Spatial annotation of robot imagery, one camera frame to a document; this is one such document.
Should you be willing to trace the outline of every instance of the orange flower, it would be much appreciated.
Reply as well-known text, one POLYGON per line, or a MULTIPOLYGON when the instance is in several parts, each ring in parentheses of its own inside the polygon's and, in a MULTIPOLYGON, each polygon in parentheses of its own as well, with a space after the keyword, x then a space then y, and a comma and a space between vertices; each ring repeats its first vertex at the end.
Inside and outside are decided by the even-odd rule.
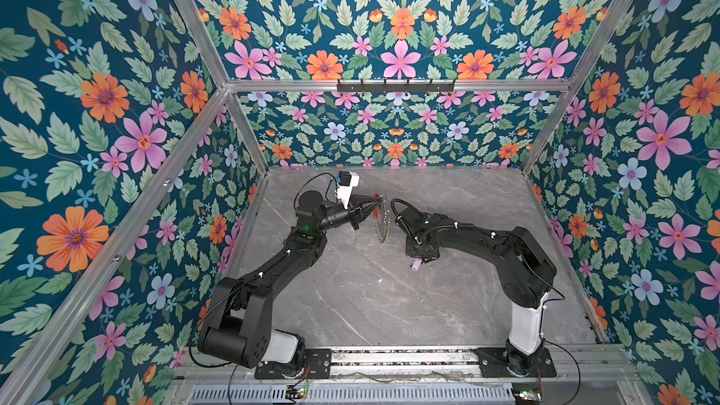
POLYGON ((125 87, 117 84, 117 78, 110 74, 106 78, 96 72, 92 79, 92 83, 86 80, 80 85, 85 93, 80 96, 80 100, 85 108, 90 108, 90 116, 98 121, 105 119, 107 123, 125 116, 125 110, 130 109, 131 103, 126 99, 128 92, 125 87))
POLYGON ((598 320, 600 321, 600 325, 603 326, 603 329, 608 329, 608 322, 605 320, 605 309, 602 305, 598 305, 598 299, 591 297, 589 298, 590 304, 592 304, 592 307, 595 310, 595 315, 598 317, 598 320))
POLYGON ((155 372, 157 372, 157 370, 157 364, 153 364, 152 366, 148 367, 148 370, 145 371, 145 374, 142 376, 142 381, 144 381, 145 383, 153 381, 153 379, 155 378, 155 372))
POLYGON ((180 92, 185 94, 185 105, 192 108, 194 113, 199 113, 207 102, 207 91, 205 81, 197 76, 195 71, 185 72, 182 75, 183 83, 180 84, 180 92))
POLYGON ((65 55, 69 55, 69 54, 70 54, 70 51, 68 50, 67 45, 66 45, 64 42, 62 42, 61 40, 56 39, 56 40, 55 40, 55 45, 56 45, 56 46, 58 47, 58 49, 59 49, 61 52, 63 52, 65 55))
POLYGON ((397 36, 398 39, 405 39, 408 35, 413 34, 413 25, 415 25, 415 18, 410 15, 410 10, 407 8, 401 8, 395 12, 395 15, 390 19, 392 28, 390 31, 393 35, 397 36))
POLYGON ((463 62, 457 65, 457 77, 460 80, 481 80, 488 78, 488 74, 495 68, 491 64, 495 58, 491 54, 485 54, 484 50, 475 51, 475 55, 467 54, 463 57, 463 62))
POLYGON ((255 183, 252 186, 250 186, 250 193, 247 196, 247 201, 252 203, 253 199, 255 199, 255 193, 257 193, 257 192, 258 192, 258 184, 255 183))
POLYGON ((542 202, 542 188, 539 187, 537 184, 533 183, 533 191, 535 191, 535 196, 538 198, 538 200, 542 202))
POLYGON ((588 17, 585 15, 585 7, 572 7, 563 13, 555 22, 552 28, 555 31, 555 38, 568 39, 581 30, 581 25, 588 17))
POLYGON ((509 158, 515 157, 519 151, 520 151, 520 148, 517 144, 510 143, 506 146, 501 147, 498 152, 498 155, 500 158, 509 159, 509 158))
POLYGON ((570 225, 568 226, 572 236, 580 239, 588 234, 588 223, 585 222, 585 217, 577 213, 570 217, 570 225))
POLYGON ((615 105, 618 101, 615 94, 620 93, 619 78, 615 72, 606 72, 592 84, 592 91, 589 92, 590 109, 604 113, 615 105))
POLYGON ((692 85, 685 85, 680 99, 679 107, 685 110, 689 116, 707 116, 713 112, 713 105, 720 106, 720 73, 710 72, 707 77, 700 74, 693 78, 692 85))
MULTIPOLYGON (((715 212, 715 217, 717 219, 720 219, 720 210, 717 210, 715 212)), ((720 253, 720 222, 718 222, 717 220, 710 220, 708 222, 708 234, 712 237, 715 237, 715 239, 713 239, 712 245, 715 250, 720 253)))
POLYGON ((229 10, 223 8, 220 14, 220 24, 224 26, 222 27, 224 32, 237 40, 250 38, 253 28, 250 27, 248 18, 244 13, 238 14, 238 10, 235 8, 229 10))
POLYGON ((680 390, 673 385, 660 385, 657 400, 659 400, 662 405, 690 405, 690 400, 684 395, 681 395, 680 390))
POLYGON ((45 264, 60 272, 70 263, 70 272, 76 273, 88 266, 88 257, 94 260, 102 248, 100 242, 107 240, 107 225, 100 225, 102 216, 95 210, 85 215, 85 208, 69 206, 65 218, 53 214, 42 225, 51 235, 37 239, 39 255, 53 254, 45 264))
POLYGON ((210 225, 210 240, 215 244, 220 244, 227 229, 228 220, 222 214, 218 214, 210 225))
POLYGON ((272 153, 280 159, 290 159, 293 157, 293 151, 283 144, 275 144, 275 147, 272 148, 272 153))
POLYGON ((211 301, 212 301, 212 298, 209 298, 207 301, 205 301, 205 304, 200 309, 200 314, 198 316, 201 319, 201 321, 200 321, 200 324, 197 326, 198 332, 203 329, 203 325, 205 323, 204 319, 207 316, 208 310, 210 310, 210 302, 211 301))
POLYGON ((393 144, 387 150, 387 154, 392 158, 398 159, 402 156, 402 146, 399 144, 393 144))
POLYGON ((370 21, 381 22, 383 20, 383 12, 375 10, 370 12, 370 21))
POLYGON ((307 66, 307 73, 312 75, 313 80, 339 80, 343 65, 338 63, 335 54, 329 54, 324 50, 318 50, 318 54, 312 54, 307 59, 310 64, 307 66))
POLYGON ((425 22, 435 22, 438 20, 438 14, 435 10, 428 8, 425 10, 425 14, 423 14, 423 19, 425 19, 425 22))

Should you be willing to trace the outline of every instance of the metal beam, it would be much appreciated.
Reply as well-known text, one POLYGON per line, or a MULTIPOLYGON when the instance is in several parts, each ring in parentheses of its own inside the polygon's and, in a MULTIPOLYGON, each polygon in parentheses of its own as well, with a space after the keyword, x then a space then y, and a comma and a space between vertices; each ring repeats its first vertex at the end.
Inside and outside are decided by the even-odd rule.
POLYGON ((182 16, 188 32, 200 51, 200 56, 205 61, 207 69, 215 82, 215 86, 221 89, 229 80, 228 71, 222 63, 221 56, 215 49, 215 44, 207 32, 203 20, 200 19, 200 12, 197 10, 195 0, 174 0, 180 16, 182 16))
POLYGON ((250 120, 243 111, 243 106, 240 104, 237 94, 230 94, 228 99, 228 111, 232 116, 232 120, 237 124, 240 139, 245 142, 247 151, 250 152, 250 158, 252 158, 255 167, 261 176, 265 176, 268 172, 268 163, 265 160, 265 155, 260 149, 260 143, 258 138, 255 136, 253 127, 250 125, 250 120))
POLYGON ((125 254, 131 249, 145 224, 150 220, 168 185, 197 148, 210 123, 225 104, 227 93, 217 91, 195 117, 190 127, 155 172, 145 190, 113 231, 105 245, 65 297, 27 354, 0 388, 0 404, 27 405, 47 378, 57 359, 65 351, 77 328, 85 322, 90 308, 115 274, 125 254))
POLYGON ((437 91, 559 91, 570 89, 565 78, 557 79, 486 79, 486 80, 239 80, 231 79, 226 84, 230 92, 249 91, 291 92, 291 91, 338 91, 355 93, 430 93, 437 91))
POLYGON ((572 72, 572 76, 570 77, 570 89, 566 93, 562 94, 557 103, 555 103, 550 115, 547 117, 547 120, 545 120, 545 124, 542 129, 540 129, 537 138, 535 138, 535 141, 533 142, 533 148, 530 149, 530 153, 527 158, 525 158, 525 161, 523 161, 522 166, 520 166, 523 173, 526 175, 530 173, 530 170, 537 162, 540 154, 543 150, 545 150, 547 142, 550 140, 550 137, 557 126, 563 120, 565 112, 572 104, 573 99, 575 99, 580 92, 582 84, 592 72, 595 67, 595 63, 597 63, 598 58, 600 58, 600 54, 603 53, 605 46, 608 45, 608 42, 610 42, 610 39, 615 34, 620 21, 627 13, 633 1, 634 0, 612 0, 612 2, 610 2, 610 6, 607 7, 607 14, 605 14, 605 18, 598 26, 598 31, 595 32, 595 35, 590 40, 588 47, 585 48, 584 52, 582 52, 580 61, 577 62, 577 66, 575 66, 575 69, 572 72))

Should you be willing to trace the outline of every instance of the black cable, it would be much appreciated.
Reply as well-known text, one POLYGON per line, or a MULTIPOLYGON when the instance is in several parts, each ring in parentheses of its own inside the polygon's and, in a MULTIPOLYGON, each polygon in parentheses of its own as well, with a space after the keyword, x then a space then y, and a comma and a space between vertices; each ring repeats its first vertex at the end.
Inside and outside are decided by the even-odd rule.
MULTIPOLYGON (((234 296, 234 295, 235 295, 235 292, 234 292, 234 291, 229 292, 229 294, 227 294, 227 295, 226 295, 225 297, 223 297, 220 301, 218 301, 216 304, 214 304, 212 307, 210 307, 209 310, 207 310, 207 313, 205 313, 205 317, 207 317, 207 315, 210 314, 210 312, 212 312, 212 310, 218 308, 219 305, 220 305, 222 302, 225 302, 226 300, 228 300, 228 298, 229 298, 230 296, 234 296)), ((205 321, 205 318, 202 318, 201 320, 199 320, 199 321, 197 322, 197 325, 195 326, 195 332, 197 332, 197 329, 200 328, 200 325, 201 325, 204 321, 205 321)), ((201 368, 220 368, 220 367, 222 367, 222 366, 227 366, 227 365, 231 365, 231 364, 232 364, 231 362, 221 363, 221 364, 202 364, 202 363, 199 362, 198 360, 195 360, 195 356, 192 354, 192 346, 190 345, 190 341, 191 341, 191 339, 188 338, 188 340, 187 340, 187 352, 190 354, 190 359, 192 360, 192 362, 195 363, 196 365, 200 366, 201 368)))
POLYGON ((570 400, 568 400, 567 402, 563 403, 563 405, 568 405, 570 402, 572 402, 573 400, 575 400, 576 397, 578 397, 578 393, 581 391, 581 382, 582 382, 581 366, 580 366, 580 364, 578 363, 578 361, 575 359, 575 357, 573 357, 572 354, 571 354, 566 348, 564 348, 563 346, 561 346, 561 345, 559 345, 559 344, 555 344, 553 341, 548 341, 548 340, 545 339, 545 338, 543 338, 543 341, 549 342, 549 343, 552 344, 553 346, 560 347, 561 349, 563 349, 563 350, 565 351, 565 353, 567 353, 567 354, 570 356, 570 358, 572 358, 572 361, 575 362, 575 367, 577 368, 577 389, 575 389, 575 394, 572 395, 572 397, 570 398, 570 400))
POLYGON ((228 380, 228 403, 229 403, 229 405, 233 405, 233 401, 230 398, 230 384, 233 382, 233 375, 235 374, 235 371, 238 370, 238 366, 240 366, 240 365, 236 364, 235 369, 233 369, 232 373, 229 375, 229 380, 228 380))
MULTIPOLYGON (((300 197, 300 193, 303 189, 305 189, 306 186, 310 182, 312 182, 314 179, 321 177, 321 176, 331 176, 333 178, 333 183, 335 183, 335 203, 338 202, 338 182, 336 181, 336 178, 334 175, 330 174, 329 172, 321 172, 320 174, 317 174, 313 178, 309 179, 307 182, 305 182, 300 189, 298 190, 297 194, 295 194, 295 199, 292 200, 292 208, 293 210, 297 210, 297 198, 300 197)), ((325 191, 325 198, 328 199, 328 202, 331 200, 328 198, 328 190, 325 191)))

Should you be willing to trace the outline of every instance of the horizontal metal bar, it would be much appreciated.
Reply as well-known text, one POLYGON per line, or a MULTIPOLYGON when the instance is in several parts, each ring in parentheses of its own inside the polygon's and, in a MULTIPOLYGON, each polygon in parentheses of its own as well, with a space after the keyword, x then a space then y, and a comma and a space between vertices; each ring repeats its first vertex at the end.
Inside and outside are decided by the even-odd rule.
POLYGON ((132 204, 130 211, 80 276, 60 308, 52 315, 27 354, 5 380, 0 388, 0 404, 27 405, 35 397, 35 392, 47 378, 54 362, 63 354, 78 326, 85 322, 93 303, 100 297, 125 254, 167 193, 167 185, 180 173, 224 102, 223 92, 213 94, 195 117, 138 200, 132 204))
POLYGON ((260 143, 258 142, 258 138, 255 136, 253 127, 250 125, 250 120, 245 112, 243 112, 243 107, 240 105, 238 95, 231 95, 232 97, 228 100, 229 114, 238 126, 240 138, 245 143, 247 151, 250 152, 250 158, 252 158, 260 175, 264 177, 268 172, 268 163, 265 160, 265 155, 263 155, 263 151, 260 149, 260 143))
POLYGON ((598 31, 590 40, 587 48, 582 52, 580 61, 577 62, 575 68, 570 77, 570 89, 565 94, 560 96, 560 99, 555 103, 554 108, 550 112, 550 115, 545 120, 545 124, 542 129, 538 132, 538 136, 535 138, 533 148, 530 149, 528 156, 523 161, 520 168, 524 173, 529 174, 533 165, 537 162, 540 154, 545 150, 545 146, 550 140, 552 134, 557 128, 558 124, 563 120, 565 112, 567 111, 573 99, 578 95, 581 90, 582 84, 585 79, 590 75, 591 71, 595 67, 595 63, 598 62, 600 54, 603 53, 605 47, 610 42, 610 39, 615 34, 615 31, 620 25, 620 21, 627 13, 633 0, 612 0, 610 6, 607 7, 607 14, 605 18, 600 22, 598 31))
POLYGON ((486 79, 486 80, 239 80, 227 83, 230 92, 249 91, 291 92, 291 91, 338 91, 355 93, 427 93, 433 91, 559 91, 570 89, 570 82, 558 79, 486 79))
POLYGON ((200 12, 197 10, 195 0, 175 0, 175 6, 177 6, 180 16, 185 21, 188 32, 190 32, 195 46, 200 51, 200 56, 205 61, 215 85, 220 89, 230 77, 225 65, 222 63, 218 50, 215 49, 210 34, 207 32, 207 27, 200 19, 200 12))

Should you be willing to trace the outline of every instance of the floral wallpaper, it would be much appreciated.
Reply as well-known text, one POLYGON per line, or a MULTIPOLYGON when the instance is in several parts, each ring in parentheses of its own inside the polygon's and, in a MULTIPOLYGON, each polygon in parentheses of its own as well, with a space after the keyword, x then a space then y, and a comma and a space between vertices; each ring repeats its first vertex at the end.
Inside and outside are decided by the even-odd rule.
POLYGON ((720 398, 719 0, 635 0, 533 180, 611 341, 663 405, 720 398))
MULTIPOLYGON (((196 0, 239 79, 565 77, 610 0, 196 0)), ((612 58, 608 47, 603 58, 612 58)))
MULTIPOLYGON (((214 86, 171 0, 0 0, 0 14, 5 381, 214 86)), ((34 403, 161 402, 254 192, 228 120, 199 143, 34 403)))

